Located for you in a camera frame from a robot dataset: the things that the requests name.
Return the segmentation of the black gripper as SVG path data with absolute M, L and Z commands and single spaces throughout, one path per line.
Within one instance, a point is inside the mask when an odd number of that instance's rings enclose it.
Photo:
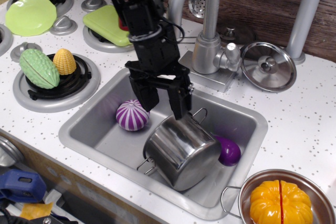
M 141 106 L 150 112 L 158 103 L 156 88 L 168 89 L 176 120 L 192 109 L 192 84 L 189 69 L 179 63 L 180 52 L 173 28 L 159 28 L 144 35 L 130 35 L 137 55 L 125 66 L 133 92 Z

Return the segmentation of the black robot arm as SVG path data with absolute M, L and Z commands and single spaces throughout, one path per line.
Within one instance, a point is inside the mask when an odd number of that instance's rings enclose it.
M 129 40 L 135 48 L 136 61 L 126 63 L 131 87 L 142 107 L 151 111 L 158 103 L 158 89 L 169 95 L 171 110 L 177 120 L 192 107 L 189 69 L 179 63 L 179 40 L 174 29 L 181 27 L 164 17 L 163 0 L 112 0 Z

